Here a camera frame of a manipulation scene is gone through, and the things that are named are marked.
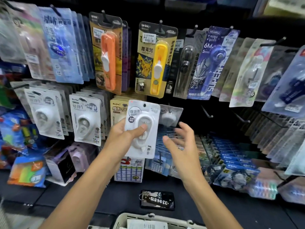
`purple package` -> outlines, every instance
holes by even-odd
[[[217,26],[209,28],[191,81],[188,99],[210,99],[239,32]]]
[[[130,85],[130,67],[132,59],[132,31],[128,27],[128,62],[127,62],[127,87]]]
[[[122,39],[122,92],[127,91],[129,85],[127,85],[127,64],[128,64],[128,24],[122,20],[123,25],[123,39]]]

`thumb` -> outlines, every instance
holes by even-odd
[[[132,139],[135,139],[139,136],[142,136],[146,130],[147,130],[147,125],[143,124],[133,130],[128,130],[126,132],[128,132],[128,134],[131,135]]]
[[[180,151],[176,144],[168,136],[163,136],[163,143],[172,155]]]

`bobo logo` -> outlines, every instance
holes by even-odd
[[[55,54],[58,54],[59,56],[65,56],[66,55],[65,50],[61,46],[59,46],[55,43],[51,43],[50,48]]]

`smartphone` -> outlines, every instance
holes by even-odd
[[[175,209],[175,199],[172,192],[142,190],[139,199],[141,208],[159,210]]]

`white shopping basket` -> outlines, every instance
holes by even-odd
[[[193,223],[192,220],[184,221],[184,220],[155,215],[153,213],[147,215],[138,215],[127,212],[118,215],[115,222],[111,225],[110,229],[120,229],[120,227],[127,228],[128,219],[154,220],[154,221],[166,222],[168,224],[168,229],[182,229],[182,228],[186,229],[187,227],[193,229],[207,229],[204,226]]]

